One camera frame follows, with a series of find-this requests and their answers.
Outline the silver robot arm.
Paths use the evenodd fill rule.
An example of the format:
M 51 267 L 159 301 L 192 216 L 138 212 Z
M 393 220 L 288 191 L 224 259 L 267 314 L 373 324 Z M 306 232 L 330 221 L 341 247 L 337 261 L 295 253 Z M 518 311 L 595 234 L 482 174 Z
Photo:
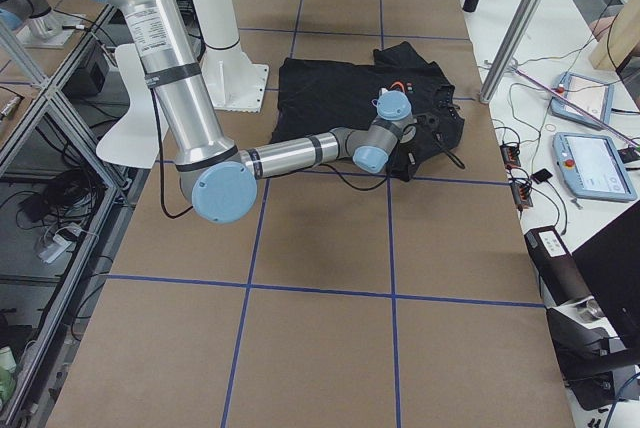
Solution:
M 48 0 L 1 0 L 1 21 L 27 47 L 60 49 L 72 32 Z
M 390 166 L 431 117 L 408 97 L 384 89 L 369 128 L 326 133 L 241 150 L 227 137 L 214 105 L 257 98 L 268 69 L 243 52 L 232 0 L 105 0 L 124 16 L 158 119 L 178 145 L 176 168 L 184 197 L 214 223 L 230 223 L 252 208 L 261 179 L 349 158 L 376 174 Z

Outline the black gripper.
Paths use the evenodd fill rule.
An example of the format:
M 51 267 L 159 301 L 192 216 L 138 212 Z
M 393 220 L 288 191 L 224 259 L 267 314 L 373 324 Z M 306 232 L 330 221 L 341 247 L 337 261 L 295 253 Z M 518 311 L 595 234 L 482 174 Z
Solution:
M 433 145 L 444 148 L 439 127 L 440 119 L 437 115 L 430 112 L 419 114 L 405 127 L 405 134 L 410 136 L 405 144 L 407 146 Z

